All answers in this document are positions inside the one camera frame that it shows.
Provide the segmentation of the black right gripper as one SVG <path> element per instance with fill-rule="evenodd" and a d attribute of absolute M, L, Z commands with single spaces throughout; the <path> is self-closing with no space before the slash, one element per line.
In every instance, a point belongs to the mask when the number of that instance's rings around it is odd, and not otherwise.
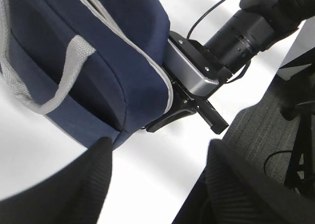
<path fill-rule="evenodd" d="M 169 111 L 149 123 L 146 130 L 156 132 L 176 120 L 198 113 L 215 134 L 222 133 L 228 127 L 228 123 L 212 106 L 208 98 L 227 82 L 232 76 L 231 71 L 198 41 L 188 40 L 176 32 L 170 32 L 168 39 L 204 76 L 211 80 L 218 80 L 219 85 L 206 96 L 193 95 L 165 68 L 163 60 L 162 68 L 171 81 L 174 93 L 173 103 Z"/>

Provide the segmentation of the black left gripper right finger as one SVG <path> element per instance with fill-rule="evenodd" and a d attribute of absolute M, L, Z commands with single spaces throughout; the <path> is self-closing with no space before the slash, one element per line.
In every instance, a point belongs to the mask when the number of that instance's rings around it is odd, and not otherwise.
<path fill-rule="evenodd" d="M 258 171 L 235 149 L 211 140 L 206 166 L 175 224 L 313 224 L 315 202 Z"/>

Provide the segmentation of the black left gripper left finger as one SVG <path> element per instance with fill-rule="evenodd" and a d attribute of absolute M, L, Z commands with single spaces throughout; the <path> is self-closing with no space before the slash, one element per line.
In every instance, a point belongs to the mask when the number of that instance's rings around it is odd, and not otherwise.
<path fill-rule="evenodd" d="M 110 138 L 39 184 L 0 202 L 2 224 L 95 224 L 112 176 Z"/>

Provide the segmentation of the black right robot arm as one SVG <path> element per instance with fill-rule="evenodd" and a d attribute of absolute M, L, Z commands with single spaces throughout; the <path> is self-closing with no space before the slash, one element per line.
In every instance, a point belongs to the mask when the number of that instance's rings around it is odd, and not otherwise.
<path fill-rule="evenodd" d="M 241 78 L 259 52 L 297 31 L 315 14 L 315 0 L 241 0 L 239 10 L 205 44 L 169 33 L 163 68 L 171 80 L 170 110 L 147 132 L 198 113 L 216 133 L 228 123 L 208 101 L 222 85 Z"/>

